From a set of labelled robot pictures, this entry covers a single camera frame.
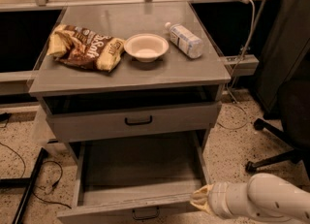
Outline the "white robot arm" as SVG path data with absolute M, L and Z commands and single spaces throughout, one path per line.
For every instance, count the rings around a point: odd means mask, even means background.
M 216 182 L 195 191 L 190 203 L 222 219 L 247 217 L 267 224 L 310 224 L 310 193 L 261 173 L 247 182 Z

